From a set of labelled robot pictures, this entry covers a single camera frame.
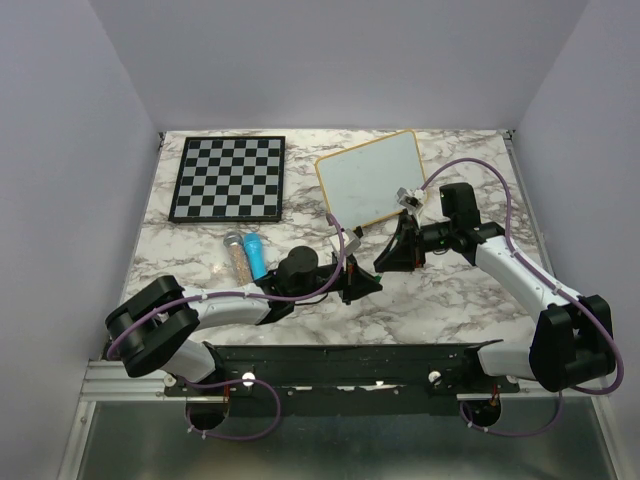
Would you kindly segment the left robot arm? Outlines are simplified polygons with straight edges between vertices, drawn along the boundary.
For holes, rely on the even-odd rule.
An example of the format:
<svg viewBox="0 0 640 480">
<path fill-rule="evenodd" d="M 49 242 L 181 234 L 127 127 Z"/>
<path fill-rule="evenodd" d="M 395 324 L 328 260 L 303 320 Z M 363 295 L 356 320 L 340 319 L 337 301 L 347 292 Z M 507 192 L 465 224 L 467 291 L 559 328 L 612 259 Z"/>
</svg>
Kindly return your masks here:
<svg viewBox="0 0 640 480">
<path fill-rule="evenodd" d="M 342 259 L 334 253 L 332 263 L 321 266 L 306 246 L 293 248 L 266 276 L 230 291 L 189 289 L 164 275 L 107 316 L 107 357 L 120 359 L 131 378 L 161 370 L 209 395 L 221 385 L 220 361 L 211 346 L 191 340 L 192 333 L 275 323 L 298 303 L 325 293 L 336 292 L 350 304 L 381 290 L 380 280 L 361 269 L 354 256 Z"/>
</svg>

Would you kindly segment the yellow framed whiteboard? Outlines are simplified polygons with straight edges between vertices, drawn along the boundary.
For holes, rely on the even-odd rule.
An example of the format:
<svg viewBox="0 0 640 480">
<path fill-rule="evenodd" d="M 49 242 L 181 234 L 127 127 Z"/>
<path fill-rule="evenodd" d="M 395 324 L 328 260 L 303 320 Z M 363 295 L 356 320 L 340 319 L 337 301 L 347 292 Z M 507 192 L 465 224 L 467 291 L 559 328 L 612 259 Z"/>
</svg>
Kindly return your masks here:
<svg viewBox="0 0 640 480">
<path fill-rule="evenodd" d="M 412 190 L 426 180 L 412 130 L 321 157 L 315 170 L 328 212 L 350 229 L 398 214 L 398 190 Z"/>
</svg>

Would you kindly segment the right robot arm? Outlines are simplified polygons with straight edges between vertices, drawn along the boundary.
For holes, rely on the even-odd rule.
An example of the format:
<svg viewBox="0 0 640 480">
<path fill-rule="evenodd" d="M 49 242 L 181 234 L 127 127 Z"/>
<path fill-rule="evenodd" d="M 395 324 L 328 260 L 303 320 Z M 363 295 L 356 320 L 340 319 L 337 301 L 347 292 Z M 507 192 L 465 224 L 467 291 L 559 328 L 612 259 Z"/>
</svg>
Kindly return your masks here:
<svg viewBox="0 0 640 480">
<path fill-rule="evenodd" d="M 401 188 L 397 200 L 403 209 L 393 238 L 374 262 L 376 272 L 412 272 L 424 266 L 427 254 L 454 251 L 504 287 L 536 323 L 529 342 L 478 346 L 476 358 L 459 370 L 467 389 L 480 392 L 496 377 L 510 376 L 558 392 L 614 371 L 614 352 L 605 338 L 612 331 L 607 302 L 566 288 L 538 270 L 501 225 L 482 222 L 470 184 L 441 187 L 446 219 L 430 225 L 419 222 L 418 192 Z"/>
</svg>

